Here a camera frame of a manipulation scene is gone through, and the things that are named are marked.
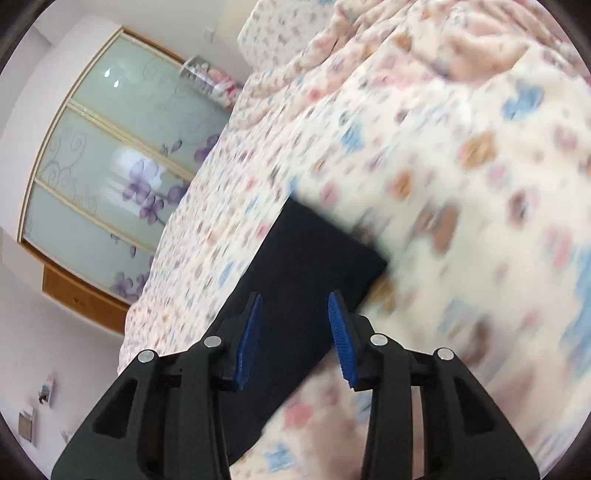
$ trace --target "black cloth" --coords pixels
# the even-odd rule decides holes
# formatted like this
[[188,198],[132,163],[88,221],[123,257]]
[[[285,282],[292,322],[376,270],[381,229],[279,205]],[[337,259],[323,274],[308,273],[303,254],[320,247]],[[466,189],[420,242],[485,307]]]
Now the black cloth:
[[249,380],[238,393],[220,394],[230,463],[256,443],[267,421],[332,347],[329,293],[340,290],[354,311],[386,265],[374,250],[287,200],[216,318],[240,315],[250,293],[261,294],[264,321]]

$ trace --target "wall outlet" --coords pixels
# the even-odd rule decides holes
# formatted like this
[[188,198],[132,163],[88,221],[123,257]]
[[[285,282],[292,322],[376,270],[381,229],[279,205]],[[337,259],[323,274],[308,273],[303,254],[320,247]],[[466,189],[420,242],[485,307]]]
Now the wall outlet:
[[205,27],[203,29],[203,38],[205,38],[205,40],[207,40],[209,43],[213,42],[213,37],[215,36],[216,31],[212,28],[209,27]]

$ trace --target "bed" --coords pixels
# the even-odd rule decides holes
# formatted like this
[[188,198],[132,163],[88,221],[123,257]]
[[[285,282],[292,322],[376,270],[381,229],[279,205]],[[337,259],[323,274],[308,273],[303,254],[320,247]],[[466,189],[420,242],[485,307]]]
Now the bed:
[[[589,71],[534,0],[314,8],[332,16],[309,41],[251,50],[269,69],[165,227],[120,369],[195,343],[295,194],[389,259],[361,308],[375,329],[454,349],[546,474],[591,406]],[[233,478],[355,478],[370,401],[330,354]]]

